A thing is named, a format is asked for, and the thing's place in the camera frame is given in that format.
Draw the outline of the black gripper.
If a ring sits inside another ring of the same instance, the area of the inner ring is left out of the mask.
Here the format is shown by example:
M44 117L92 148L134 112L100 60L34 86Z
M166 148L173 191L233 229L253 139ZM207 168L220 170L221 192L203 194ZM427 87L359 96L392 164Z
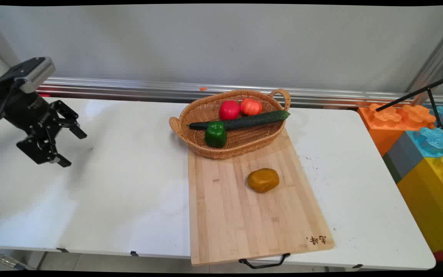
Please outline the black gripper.
M23 84L23 79L0 80L0 120L5 118L28 135L16 146L32 161L70 167L72 162L58 153L55 138L59 127L68 128L80 140L88 137L80 128L78 113L61 100L50 105L36 92L23 92Z

